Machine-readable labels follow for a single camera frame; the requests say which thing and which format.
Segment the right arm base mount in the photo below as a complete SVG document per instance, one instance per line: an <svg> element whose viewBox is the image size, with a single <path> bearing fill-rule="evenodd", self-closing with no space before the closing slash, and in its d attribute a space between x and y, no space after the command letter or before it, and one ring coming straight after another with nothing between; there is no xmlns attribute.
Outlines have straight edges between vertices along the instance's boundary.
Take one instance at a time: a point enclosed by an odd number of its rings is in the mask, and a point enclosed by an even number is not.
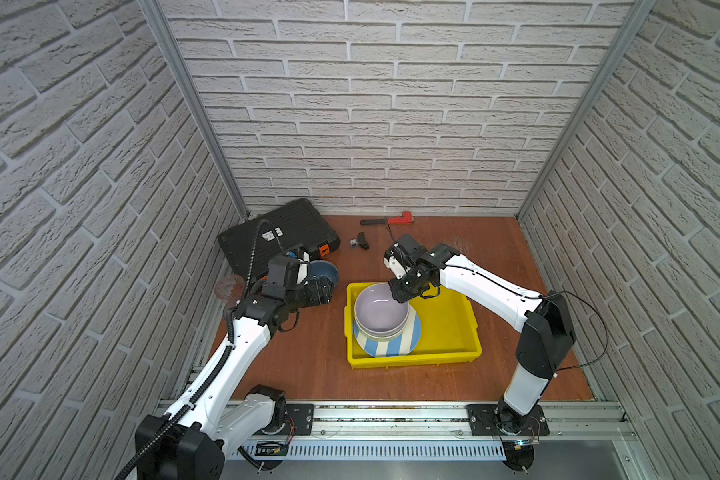
<svg viewBox="0 0 720 480"><path fill-rule="evenodd" d="M467 420L473 436L527 436L550 434L546 416L540 404L521 415L500 404L467 404Z"/></svg>

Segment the yellow plastic bin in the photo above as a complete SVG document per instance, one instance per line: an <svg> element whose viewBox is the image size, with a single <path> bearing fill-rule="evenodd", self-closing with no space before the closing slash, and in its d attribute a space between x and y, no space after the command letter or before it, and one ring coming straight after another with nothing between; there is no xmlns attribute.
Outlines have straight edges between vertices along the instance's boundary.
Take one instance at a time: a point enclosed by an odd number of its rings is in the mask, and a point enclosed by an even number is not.
<svg viewBox="0 0 720 480"><path fill-rule="evenodd" d="M355 301L368 286L371 285L351 283L346 289L344 335L347 361L352 368L381 369L463 363L471 362L482 354L477 320L470 301L466 296L444 288L436 298L416 298L411 301L422 325L421 339L411 354L371 357L360 348L353 333Z"/></svg>

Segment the translucent purple bowl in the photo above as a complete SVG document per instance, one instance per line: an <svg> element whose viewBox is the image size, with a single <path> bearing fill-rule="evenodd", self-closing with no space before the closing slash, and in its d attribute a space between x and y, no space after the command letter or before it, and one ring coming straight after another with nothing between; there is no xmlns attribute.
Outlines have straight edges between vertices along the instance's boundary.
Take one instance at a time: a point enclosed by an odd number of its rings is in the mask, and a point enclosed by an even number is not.
<svg viewBox="0 0 720 480"><path fill-rule="evenodd" d="M354 305L355 320L366 328L384 330L405 320L407 303L398 302L387 283L376 283L365 288Z"/></svg>

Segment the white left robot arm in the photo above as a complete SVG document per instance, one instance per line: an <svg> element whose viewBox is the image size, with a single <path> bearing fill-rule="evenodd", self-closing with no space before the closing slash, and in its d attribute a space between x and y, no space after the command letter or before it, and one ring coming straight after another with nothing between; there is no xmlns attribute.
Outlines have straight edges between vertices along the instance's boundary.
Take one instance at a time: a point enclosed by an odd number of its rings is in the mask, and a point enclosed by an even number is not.
<svg viewBox="0 0 720 480"><path fill-rule="evenodd" d="M217 479L227 457L256 432L285 427L283 391L259 385L224 414L245 373L291 314L329 303L339 283L324 260L270 260L225 313L227 337L187 390L161 416L146 416L120 479Z"/></svg>

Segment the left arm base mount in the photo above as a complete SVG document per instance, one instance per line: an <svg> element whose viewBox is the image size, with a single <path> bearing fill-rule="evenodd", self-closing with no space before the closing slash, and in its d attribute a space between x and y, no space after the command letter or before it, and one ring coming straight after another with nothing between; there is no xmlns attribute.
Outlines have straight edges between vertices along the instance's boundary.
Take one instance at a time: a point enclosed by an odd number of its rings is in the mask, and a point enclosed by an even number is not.
<svg viewBox="0 0 720 480"><path fill-rule="evenodd" d="M254 436L309 436L312 432L315 405L313 403L294 403L288 401L276 404L272 419Z"/></svg>

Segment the light green bowl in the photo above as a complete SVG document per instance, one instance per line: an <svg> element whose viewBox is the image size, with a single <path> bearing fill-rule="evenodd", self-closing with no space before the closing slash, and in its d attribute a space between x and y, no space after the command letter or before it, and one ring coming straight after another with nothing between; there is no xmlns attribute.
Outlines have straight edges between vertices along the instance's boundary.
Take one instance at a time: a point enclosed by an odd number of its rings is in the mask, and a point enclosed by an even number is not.
<svg viewBox="0 0 720 480"><path fill-rule="evenodd" d="M353 322L353 328L358 337L366 338L375 342L385 342L391 341L392 339L400 336L407 327L407 324L408 321L403 320L397 325L394 325L392 328L376 331L366 328L361 322L355 320Z"/></svg>

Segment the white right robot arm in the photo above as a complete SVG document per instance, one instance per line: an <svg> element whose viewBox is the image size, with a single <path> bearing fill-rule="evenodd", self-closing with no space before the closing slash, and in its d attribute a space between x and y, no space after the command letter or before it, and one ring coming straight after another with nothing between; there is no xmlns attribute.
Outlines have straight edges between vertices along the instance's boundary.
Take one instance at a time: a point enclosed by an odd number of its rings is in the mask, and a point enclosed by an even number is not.
<svg viewBox="0 0 720 480"><path fill-rule="evenodd" d="M517 366L494 410L504 432L518 433L576 343L564 295L520 287L449 245L428 249L409 235L385 251L384 264L394 274L389 286L396 301L423 298L430 288L445 287L491 310L520 333Z"/></svg>

